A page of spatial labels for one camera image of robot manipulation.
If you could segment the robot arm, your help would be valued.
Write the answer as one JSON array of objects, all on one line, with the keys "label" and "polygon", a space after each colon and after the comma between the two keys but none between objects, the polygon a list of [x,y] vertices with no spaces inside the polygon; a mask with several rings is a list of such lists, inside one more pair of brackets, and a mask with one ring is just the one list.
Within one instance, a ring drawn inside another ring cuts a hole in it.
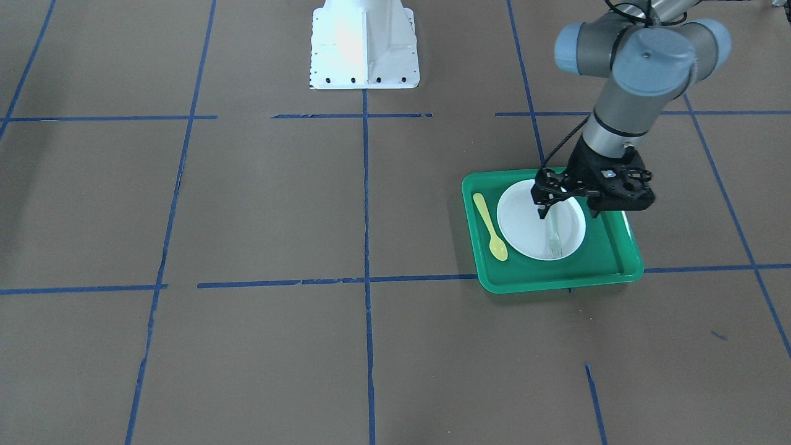
[{"label": "robot arm", "polygon": [[607,2],[595,22],[571,23],[554,45],[560,70],[604,78],[565,169],[542,166],[531,190],[540,219],[552,206],[585,198],[603,211],[643,211],[656,196],[638,147],[665,107],[709,78],[729,58],[732,37],[720,22],[687,20],[695,1]]}]

